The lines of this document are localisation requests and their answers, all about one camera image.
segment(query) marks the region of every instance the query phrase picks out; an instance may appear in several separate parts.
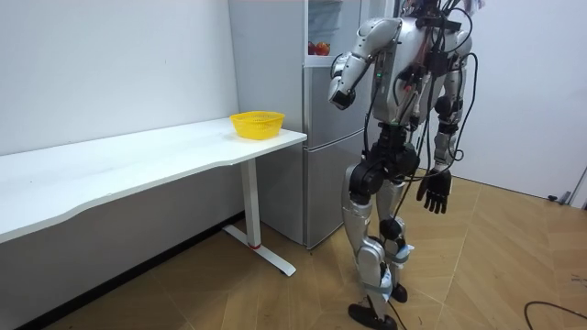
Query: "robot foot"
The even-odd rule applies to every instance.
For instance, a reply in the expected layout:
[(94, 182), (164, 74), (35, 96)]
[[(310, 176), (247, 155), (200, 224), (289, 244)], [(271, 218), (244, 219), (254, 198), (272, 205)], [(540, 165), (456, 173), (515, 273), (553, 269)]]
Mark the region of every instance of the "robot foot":
[(393, 288), (392, 298), (394, 298), (398, 303), (407, 302), (407, 290), (402, 284), (397, 283), (395, 288)]
[(397, 330), (397, 323), (388, 315), (385, 321), (377, 318), (377, 314), (370, 307), (363, 307), (353, 303), (349, 306), (349, 316), (358, 323), (375, 330)]

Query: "robot leg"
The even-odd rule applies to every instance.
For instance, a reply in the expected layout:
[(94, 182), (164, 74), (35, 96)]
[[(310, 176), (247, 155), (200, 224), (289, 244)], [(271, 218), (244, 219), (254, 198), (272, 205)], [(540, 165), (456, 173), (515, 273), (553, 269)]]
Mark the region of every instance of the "robot leg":
[(377, 192), (377, 213), (379, 214), (379, 236), (384, 243), (385, 262), (392, 273), (392, 297), (399, 303), (407, 302), (407, 290), (400, 284), (400, 268), (408, 260), (409, 250), (405, 243), (405, 223), (399, 216), (393, 217), (395, 208), (402, 198), (404, 182), (384, 181)]
[(347, 169), (342, 191), (342, 215), (345, 230), (355, 255), (355, 262), (369, 307), (353, 303), (349, 316), (358, 323), (377, 330), (396, 330), (394, 319), (385, 313), (392, 293), (392, 274), (385, 263), (385, 251), (379, 238), (369, 236), (372, 204), (356, 203), (350, 198), (350, 177), (360, 165)]

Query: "wall baseboard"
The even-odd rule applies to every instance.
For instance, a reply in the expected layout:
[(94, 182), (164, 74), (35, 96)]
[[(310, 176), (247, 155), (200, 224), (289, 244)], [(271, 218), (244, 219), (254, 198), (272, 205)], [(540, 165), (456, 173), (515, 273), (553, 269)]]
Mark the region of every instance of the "wall baseboard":
[(144, 261), (137, 266), (123, 272), (120, 275), (115, 276), (114, 278), (107, 280), (106, 282), (96, 286), (95, 288), (80, 294), (79, 296), (71, 299), (70, 301), (53, 308), (52, 310), (44, 313), (43, 315), (29, 321), (16, 330), (39, 330), (46, 326), (51, 325), (52, 323), (60, 320), (67, 314), (70, 314), (82, 307), (86, 304), (93, 302), (94, 300), (102, 297), (103, 295), (111, 292), (112, 290), (116, 289), (117, 287), (127, 283), (138, 277), (139, 275), (144, 274), (145, 272), (159, 266), (161, 263), (177, 256), (178, 254), (184, 252), (186, 249), (193, 247), (194, 245), (198, 244), (199, 242), (209, 238), (215, 233), (218, 233), (222, 230), (224, 226), (233, 225), (238, 220), (245, 218), (245, 212), (241, 211), (235, 215), (232, 215), (225, 221), (213, 225), (212, 227), (206, 229), (205, 231), (192, 236), (182, 243), (176, 245), (175, 247), (171, 247), (157, 256), (150, 258), (147, 261)]

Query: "white desk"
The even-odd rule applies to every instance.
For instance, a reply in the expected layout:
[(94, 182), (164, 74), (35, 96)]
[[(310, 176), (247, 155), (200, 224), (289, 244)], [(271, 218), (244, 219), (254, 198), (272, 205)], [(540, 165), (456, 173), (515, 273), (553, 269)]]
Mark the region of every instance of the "white desk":
[(295, 268), (260, 244), (255, 158), (306, 139), (282, 129), (256, 141), (228, 118), (0, 157), (0, 243), (83, 210), (218, 166), (242, 163), (247, 235), (225, 230), (288, 276)]

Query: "refrigerator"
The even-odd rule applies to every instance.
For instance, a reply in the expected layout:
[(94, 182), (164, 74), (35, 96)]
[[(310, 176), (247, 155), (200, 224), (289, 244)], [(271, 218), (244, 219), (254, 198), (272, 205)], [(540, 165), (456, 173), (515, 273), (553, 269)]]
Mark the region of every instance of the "refrigerator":
[(302, 116), (285, 115), (303, 120), (308, 139), (258, 161), (261, 221), (307, 248), (342, 225), (342, 182), (360, 161), (369, 77), (357, 86), (354, 104), (340, 111), (328, 101), (330, 68), (304, 68)]
[[(330, 104), (330, 65), (351, 50), (360, 22), (377, 8), (367, 0), (228, 5), (233, 49), (211, 49), (210, 55), (233, 51), (239, 112), (280, 112), (282, 128), (308, 135), (304, 144), (257, 158), (260, 220), (313, 248), (342, 225), (342, 181), (346, 168), (360, 161), (370, 101), (372, 71), (357, 86), (350, 108)], [(312, 40), (329, 42), (331, 53), (309, 54)]]

